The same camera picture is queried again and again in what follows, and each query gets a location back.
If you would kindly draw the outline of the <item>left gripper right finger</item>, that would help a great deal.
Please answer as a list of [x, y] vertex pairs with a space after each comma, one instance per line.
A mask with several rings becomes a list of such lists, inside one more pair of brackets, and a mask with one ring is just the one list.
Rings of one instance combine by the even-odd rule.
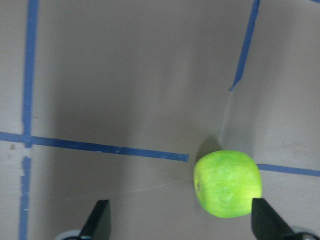
[[264, 198], [253, 198], [251, 230], [257, 240], [294, 240], [295, 233]]

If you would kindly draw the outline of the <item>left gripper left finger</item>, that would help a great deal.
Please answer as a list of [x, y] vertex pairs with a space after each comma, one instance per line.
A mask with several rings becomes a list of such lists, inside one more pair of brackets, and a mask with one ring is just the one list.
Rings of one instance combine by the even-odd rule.
[[79, 240], [108, 240], [111, 236], [110, 201], [98, 200], [81, 229]]

